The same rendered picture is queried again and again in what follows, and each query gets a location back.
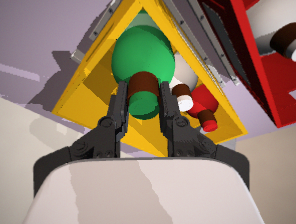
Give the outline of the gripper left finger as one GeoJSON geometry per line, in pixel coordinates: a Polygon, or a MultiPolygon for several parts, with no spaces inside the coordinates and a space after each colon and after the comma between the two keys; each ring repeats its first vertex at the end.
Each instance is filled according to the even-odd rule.
{"type": "Polygon", "coordinates": [[[39,158],[33,166],[34,198],[43,181],[54,169],[75,160],[121,158],[121,139],[128,132],[128,83],[119,81],[117,95],[111,95],[107,116],[97,127],[66,146],[39,158]]]}

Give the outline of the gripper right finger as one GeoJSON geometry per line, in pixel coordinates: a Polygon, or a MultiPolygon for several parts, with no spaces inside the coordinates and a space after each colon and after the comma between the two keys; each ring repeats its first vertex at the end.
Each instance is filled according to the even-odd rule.
{"type": "Polygon", "coordinates": [[[171,95],[169,82],[160,83],[160,131],[168,140],[168,157],[207,157],[225,162],[240,175],[250,192],[250,163],[247,157],[214,142],[190,126],[180,113],[176,95],[171,95]]]}

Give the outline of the white bottle with brown label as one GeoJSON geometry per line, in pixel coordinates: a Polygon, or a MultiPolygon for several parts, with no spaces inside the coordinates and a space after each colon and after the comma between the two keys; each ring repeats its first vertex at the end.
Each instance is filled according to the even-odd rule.
{"type": "Polygon", "coordinates": [[[180,55],[175,56],[175,73],[169,84],[171,95],[176,95],[180,111],[188,111],[193,107],[192,92],[195,89],[198,76],[180,55]]]}

